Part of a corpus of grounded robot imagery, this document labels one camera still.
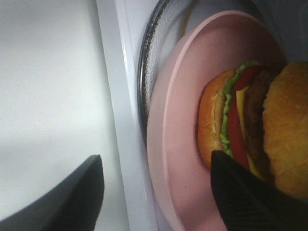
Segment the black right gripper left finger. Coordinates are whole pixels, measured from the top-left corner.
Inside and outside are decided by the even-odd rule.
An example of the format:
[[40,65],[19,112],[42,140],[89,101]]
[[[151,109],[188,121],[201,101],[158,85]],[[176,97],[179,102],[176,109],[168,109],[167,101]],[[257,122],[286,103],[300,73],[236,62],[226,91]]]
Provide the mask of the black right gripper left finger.
[[89,156],[41,198],[0,222],[2,231],[92,231],[103,204],[103,165]]

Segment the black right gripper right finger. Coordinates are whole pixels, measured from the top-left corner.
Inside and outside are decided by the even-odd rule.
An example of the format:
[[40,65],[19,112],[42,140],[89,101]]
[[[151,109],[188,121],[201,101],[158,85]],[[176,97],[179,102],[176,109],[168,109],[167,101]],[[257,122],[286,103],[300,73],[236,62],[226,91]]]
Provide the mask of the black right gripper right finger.
[[308,203],[294,199],[243,168],[223,151],[211,157],[211,188],[229,231],[306,231]]

